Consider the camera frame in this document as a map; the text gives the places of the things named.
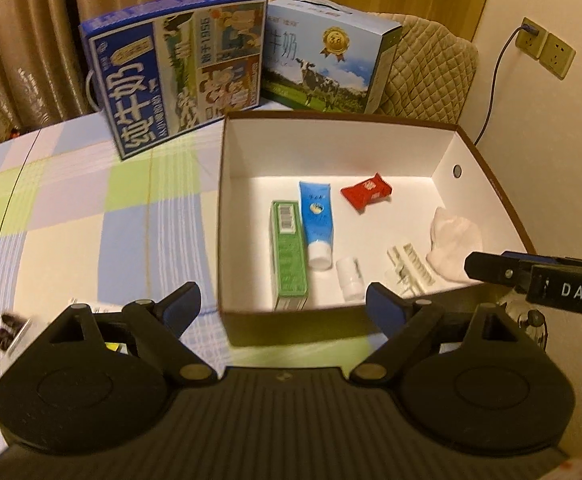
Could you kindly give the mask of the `clear plastic case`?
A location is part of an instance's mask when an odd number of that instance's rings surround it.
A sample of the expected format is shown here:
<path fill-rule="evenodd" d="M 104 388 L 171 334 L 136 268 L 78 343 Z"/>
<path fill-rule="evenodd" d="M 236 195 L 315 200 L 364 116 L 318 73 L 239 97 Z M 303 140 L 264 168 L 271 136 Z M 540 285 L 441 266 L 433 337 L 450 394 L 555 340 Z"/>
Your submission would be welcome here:
<path fill-rule="evenodd" d="M 391 268 L 385 272 L 385 284 L 396 295 L 403 298 L 427 296 L 440 288 L 440 280 L 410 242 L 390 247 L 387 258 Z"/>

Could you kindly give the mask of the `white cloth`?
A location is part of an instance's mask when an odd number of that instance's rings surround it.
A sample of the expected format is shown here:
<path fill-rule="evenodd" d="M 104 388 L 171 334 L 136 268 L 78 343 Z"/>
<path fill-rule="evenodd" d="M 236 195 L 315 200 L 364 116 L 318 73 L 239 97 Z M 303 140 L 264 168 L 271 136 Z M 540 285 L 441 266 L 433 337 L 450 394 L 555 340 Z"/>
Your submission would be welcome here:
<path fill-rule="evenodd" d="M 431 269 L 444 280 L 472 283 L 465 271 L 465 260 L 471 252 L 482 252 L 479 227 L 469 219 L 436 208 L 430 226 L 431 249 L 425 256 Z"/>

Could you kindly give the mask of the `small white bottle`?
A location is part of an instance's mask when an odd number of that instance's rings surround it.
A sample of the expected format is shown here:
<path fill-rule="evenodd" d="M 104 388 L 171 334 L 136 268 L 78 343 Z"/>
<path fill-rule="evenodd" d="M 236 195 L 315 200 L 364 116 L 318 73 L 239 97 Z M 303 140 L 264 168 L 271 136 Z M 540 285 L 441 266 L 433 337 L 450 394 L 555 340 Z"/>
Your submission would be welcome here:
<path fill-rule="evenodd" d="M 347 302 L 363 301 L 366 294 L 364 278 L 359 270 L 358 260 L 344 257 L 335 263 L 343 299 Z"/>

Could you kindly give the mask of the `green cardboard box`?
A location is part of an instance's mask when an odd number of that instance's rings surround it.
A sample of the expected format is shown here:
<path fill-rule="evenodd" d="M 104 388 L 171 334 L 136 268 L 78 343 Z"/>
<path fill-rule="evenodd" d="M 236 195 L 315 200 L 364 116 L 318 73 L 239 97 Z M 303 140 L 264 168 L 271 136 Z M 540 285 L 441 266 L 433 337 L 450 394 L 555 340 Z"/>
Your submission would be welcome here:
<path fill-rule="evenodd" d="M 308 270 L 300 207 L 274 200 L 269 212 L 271 291 L 276 311 L 300 311 L 308 300 Z"/>

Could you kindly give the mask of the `red snack packet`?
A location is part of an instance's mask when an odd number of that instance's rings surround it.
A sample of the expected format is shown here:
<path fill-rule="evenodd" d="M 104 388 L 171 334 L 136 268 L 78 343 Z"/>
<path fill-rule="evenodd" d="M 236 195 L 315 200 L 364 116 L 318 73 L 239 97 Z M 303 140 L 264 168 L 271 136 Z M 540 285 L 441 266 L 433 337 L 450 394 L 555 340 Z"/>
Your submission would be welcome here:
<path fill-rule="evenodd" d="M 389 197 L 392 194 L 392 188 L 380 174 L 375 174 L 352 186 L 341 188 L 340 192 L 356 211 L 363 212 L 368 205 Z"/>

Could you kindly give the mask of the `dark purple scrunchie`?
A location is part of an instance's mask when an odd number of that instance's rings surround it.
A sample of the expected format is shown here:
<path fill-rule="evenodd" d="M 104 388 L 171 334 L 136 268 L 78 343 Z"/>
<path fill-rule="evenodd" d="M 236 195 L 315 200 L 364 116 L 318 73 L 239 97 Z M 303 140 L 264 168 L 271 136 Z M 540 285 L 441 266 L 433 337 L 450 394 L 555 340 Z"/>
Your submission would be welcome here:
<path fill-rule="evenodd" d="M 26 318 L 6 311 L 0 316 L 0 351 L 6 352 L 26 324 Z"/>

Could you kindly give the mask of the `blue white cream tube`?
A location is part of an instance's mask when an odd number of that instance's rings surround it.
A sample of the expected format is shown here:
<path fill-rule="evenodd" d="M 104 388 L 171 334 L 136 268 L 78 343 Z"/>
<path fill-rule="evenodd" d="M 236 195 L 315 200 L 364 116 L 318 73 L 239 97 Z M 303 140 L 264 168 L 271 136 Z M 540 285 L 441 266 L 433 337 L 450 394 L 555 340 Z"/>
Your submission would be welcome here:
<path fill-rule="evenodd" d="M 308 266 L 327 271 L 332 266 L 333 220 L 330 185 L 301 182 L 301 216 Z"/>

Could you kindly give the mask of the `yellow packet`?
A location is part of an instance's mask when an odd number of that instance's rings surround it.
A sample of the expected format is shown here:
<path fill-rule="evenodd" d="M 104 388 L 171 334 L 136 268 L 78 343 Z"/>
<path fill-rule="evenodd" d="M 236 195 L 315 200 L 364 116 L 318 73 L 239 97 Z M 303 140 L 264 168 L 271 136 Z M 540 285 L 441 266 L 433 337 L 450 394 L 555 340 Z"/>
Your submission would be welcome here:
<path fill-rule="evenodd" d="M 123 342 L 107 342 L 105 347 L 115 353 L 127 354 L 127 346 Z"/>

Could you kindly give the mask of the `checkered bed sheet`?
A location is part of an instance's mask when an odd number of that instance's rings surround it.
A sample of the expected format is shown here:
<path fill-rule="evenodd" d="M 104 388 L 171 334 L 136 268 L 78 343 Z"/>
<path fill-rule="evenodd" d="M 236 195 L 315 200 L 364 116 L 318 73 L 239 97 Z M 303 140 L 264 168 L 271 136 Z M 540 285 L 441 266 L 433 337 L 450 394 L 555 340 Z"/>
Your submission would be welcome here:
<path fill-rule="evenodd" d="M 184 343 L 215 370 L 229 364 L 349 370 L 376 336 L 239 349 L 216 308 L 221 124 L 129 160 L 91 114 L 0 145 L 0 315 L 51 321 L 74 301 L 112 308 L 159 300 L 187 281 L 202 309 Z M 0 452 L 3 449 L 0 434 Z"/>

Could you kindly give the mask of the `brown storage box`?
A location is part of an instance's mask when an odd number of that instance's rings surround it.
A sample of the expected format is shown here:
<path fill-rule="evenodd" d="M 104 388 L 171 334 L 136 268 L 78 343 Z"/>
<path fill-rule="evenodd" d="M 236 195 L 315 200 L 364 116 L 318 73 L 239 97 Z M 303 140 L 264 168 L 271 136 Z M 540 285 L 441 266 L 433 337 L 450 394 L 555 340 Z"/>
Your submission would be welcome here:
<path fill-rule="evenodd" d="M 375 174 L 392 194 L 356 211 L 341 188 Z M 291 110 L 234 112 L 221 135 L 217 297 L 236 346 L 304 344 L 371 334 L 361 302 L 343 299 L 334 270 L 309 277 L 300 311 L 276 311 L 271 291 L 269 212 L 300 197 L 300 183 L 329 184 L 333 254 L 354 257 L 366 283 L 385 282 L 387 250 L 431 247 L 436 208 L 474 222 L 487 252 L 532 252 L 533 244 L 500 182 L 456 125 Z"/>

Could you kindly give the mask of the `quilted beige chair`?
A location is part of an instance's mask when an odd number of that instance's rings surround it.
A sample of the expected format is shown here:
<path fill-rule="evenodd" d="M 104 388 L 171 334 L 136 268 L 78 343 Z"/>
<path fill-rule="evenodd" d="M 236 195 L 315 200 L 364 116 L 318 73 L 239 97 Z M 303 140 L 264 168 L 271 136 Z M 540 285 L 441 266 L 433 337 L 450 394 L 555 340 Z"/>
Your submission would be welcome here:
<path fill-rule="evenodd" d="M 478 68 L 478 49 L 436 21 L 410 14 L 382 13 L 402 25 L 381 115 L 456 125 Z"/>

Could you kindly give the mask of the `blue milk carton box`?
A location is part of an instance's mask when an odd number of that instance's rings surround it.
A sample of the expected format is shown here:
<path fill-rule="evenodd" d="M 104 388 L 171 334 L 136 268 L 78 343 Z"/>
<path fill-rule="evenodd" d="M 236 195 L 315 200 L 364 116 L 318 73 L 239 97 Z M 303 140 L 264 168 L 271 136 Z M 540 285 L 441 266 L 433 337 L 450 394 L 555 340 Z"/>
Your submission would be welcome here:
<path fill-rule="evenodd" d="M 267 0 L 154 0 L 80 25 L 120 158 L 261 100 Z"/>

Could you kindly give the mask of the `light blue milk box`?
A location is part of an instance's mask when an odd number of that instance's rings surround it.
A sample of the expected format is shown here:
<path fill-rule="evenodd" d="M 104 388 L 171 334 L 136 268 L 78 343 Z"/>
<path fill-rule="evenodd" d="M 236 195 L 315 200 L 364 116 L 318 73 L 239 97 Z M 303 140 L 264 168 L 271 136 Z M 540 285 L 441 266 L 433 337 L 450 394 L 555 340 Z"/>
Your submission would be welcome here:
<path fill-rule="evenodd" d="M 402 31 L 329 0 L 268 0 L 263 95 L 296 110 L 375 113 Z"/>

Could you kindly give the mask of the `wall power socket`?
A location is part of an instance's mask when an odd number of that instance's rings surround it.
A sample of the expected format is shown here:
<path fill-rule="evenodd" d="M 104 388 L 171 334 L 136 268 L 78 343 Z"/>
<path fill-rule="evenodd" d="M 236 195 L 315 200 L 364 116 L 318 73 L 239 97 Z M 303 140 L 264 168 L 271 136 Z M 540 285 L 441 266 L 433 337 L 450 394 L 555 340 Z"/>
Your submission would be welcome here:
<path fill-rule="evenodd" d="M 566 78 L 576 49 L 530 18 L 523 18 L 516 47 L 560 80 Z"/>

